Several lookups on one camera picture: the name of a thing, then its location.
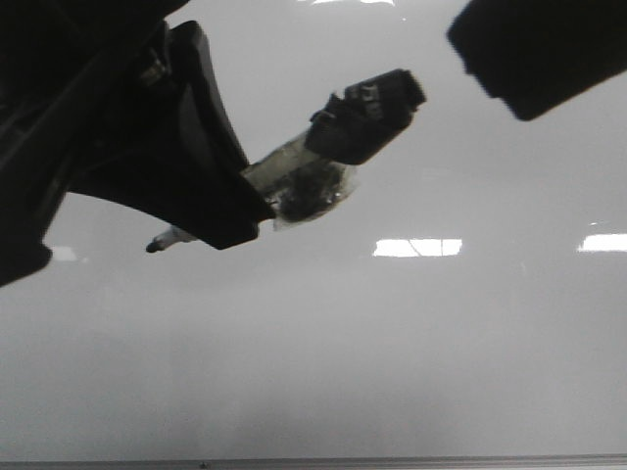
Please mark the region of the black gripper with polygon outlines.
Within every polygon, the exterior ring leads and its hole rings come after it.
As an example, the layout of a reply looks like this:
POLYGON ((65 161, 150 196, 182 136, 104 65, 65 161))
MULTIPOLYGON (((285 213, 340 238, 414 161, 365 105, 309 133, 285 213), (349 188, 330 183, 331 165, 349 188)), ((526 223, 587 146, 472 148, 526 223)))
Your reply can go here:
POLYGON ((49 263, 44 238, 69 188, 218 250, 256 239, 274 217, 241 173, 249 162, 221 101, 207 35, 194 21, 163 23, 183 5, 2 2, 2 285, 49 263), (151 85, 141 62, 126 72, 140 54, 165 69, 151 85), (97 116, 73 179, 76 150, 97 116))

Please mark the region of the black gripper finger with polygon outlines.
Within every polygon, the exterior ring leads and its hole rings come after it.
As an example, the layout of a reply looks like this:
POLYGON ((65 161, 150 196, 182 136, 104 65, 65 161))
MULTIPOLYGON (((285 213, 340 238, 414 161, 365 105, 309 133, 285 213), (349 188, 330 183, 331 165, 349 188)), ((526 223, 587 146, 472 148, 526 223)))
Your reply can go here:
POLYGON ((470 1, 447 37, 465 71, 523 121, 626 70, 623 1, 470 1))

